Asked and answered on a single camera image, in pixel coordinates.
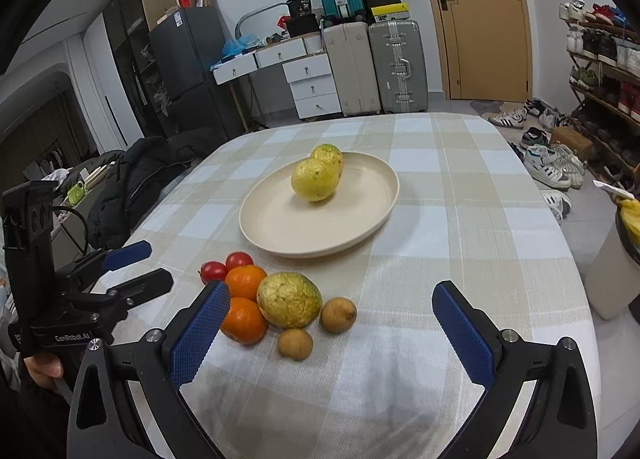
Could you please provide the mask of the person's left hand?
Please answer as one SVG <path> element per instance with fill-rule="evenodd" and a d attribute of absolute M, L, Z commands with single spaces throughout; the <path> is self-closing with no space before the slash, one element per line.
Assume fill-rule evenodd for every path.
<path fill-rule="evenodd" d="M 63 365 L 58 356 L 40 353 L 24 359 L 24 364 L 32 379 L 48 390 L 56 390 L 56 381 L 63 378 Z"/>

